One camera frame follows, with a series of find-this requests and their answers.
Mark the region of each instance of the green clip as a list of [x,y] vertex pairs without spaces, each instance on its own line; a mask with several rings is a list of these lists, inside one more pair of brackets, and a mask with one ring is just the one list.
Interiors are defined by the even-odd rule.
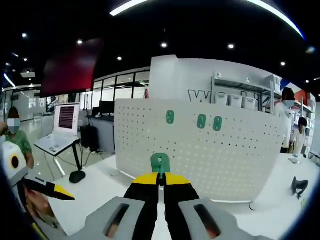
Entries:
[[198,116],[198,122],[197,122],[197,127],[199,128],[199,129],[204,129],[205,128],[205,126],[206,126],[206,120],[207,120],[207,116],[206,115],[204,115],[204,114],[200,114],[199,116]]
[[219,132],[222,127],[222,117],[216,116],[213,120],[213,130]]
[[165,118],[167,124],[173,124],[175,121],[175,112],[172,110],[167,111]]
[[151,157],[151,167],[153,173],[159,173],[162,179],[164,173],[170,173],[170,160],[165,153],[155,153]]

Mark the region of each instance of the black ceiling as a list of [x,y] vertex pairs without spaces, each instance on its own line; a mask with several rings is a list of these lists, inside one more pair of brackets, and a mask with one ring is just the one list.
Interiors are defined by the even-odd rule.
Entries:
[[[27,70],[36,74],[32,83],[40,84],[44,66],[55,54],[76,45],[78,39],[104,37],[96,77],[147,67],[151,57],[175,54],[250,65],[320,94],[320,80],[313,80],[320,77],[320,52],[306,54],[310,46],[320,49],[319,16],[311,0],[270,3],[298,26],[305,40],[278,17],[245,0],[150,0],[112,17],[109,12],[124,2],[127,0],[5,3],[2,84],[8,85],[3,73],[17,86],[29,84],[20,75]],[[161,48],[162,42],[168,48]],[[227,48],[229,43],[235,44],[234,50]]]

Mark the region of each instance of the person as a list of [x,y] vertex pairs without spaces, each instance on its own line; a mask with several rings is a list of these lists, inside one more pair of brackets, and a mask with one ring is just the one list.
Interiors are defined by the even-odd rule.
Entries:
[[[18,110],[13,106],[10,108],[8,113],[8,120],[9,119],[15,119],[18,120],[18,125],[20,126],[20,117]],[[8,122],[1,122],[0,124],[0,136],[5,136],[6,142],[11,142],[16,145],[18,145],[21,149],[22,154],[24,155],[24,158],[26,160],[26,165],[33,169],[35,160],[34,156],[32,154],[32,148],[29,143],[28,137],[26,133],[22,130],[17,130],[16,132],[12,132],[8,129]]]
[[284,139],[281,147],[281,153],[287,154],[290,145],[291,129],[293,123],[292,107],[295,105],[295,93],[289,88],[285,87],[282,91],[281,101],[275,105],[274,113],[284,121]]
[[300,117],[298,125],[298,128],[293,130],[290,139],[290,142],[293,144],[293,154],[301,154],[306,140],[307,119]]

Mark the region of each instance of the black stand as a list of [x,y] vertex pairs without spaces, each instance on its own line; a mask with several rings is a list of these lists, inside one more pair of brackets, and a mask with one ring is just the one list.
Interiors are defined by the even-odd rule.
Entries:
[[82,171],[82,166],[80,165],[78,154],[77,154],[77,148],[76,148],[76,142],[72,144],[72,150],[76,162],[76,166],[78,168],[78,171],[74,171],[70,174],[69,181],[73,184],[79,183],[82,179],[86,177],[86,173]]

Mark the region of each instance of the white partition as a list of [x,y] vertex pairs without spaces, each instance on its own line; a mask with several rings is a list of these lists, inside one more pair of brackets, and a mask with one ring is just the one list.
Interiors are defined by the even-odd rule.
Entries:
[[[174,122],[167,123],[167,112]],[[206,115],[204,128],[199,115]],[[221,129],[214,130],[216,117]],[[183,100],[118,99],[117,168],[133,177],[152,172],[151,156],[165,153],[172,173],[188,178],[201,197],[255,200],[275,165],[283,140],[278,117],[232,106]]]

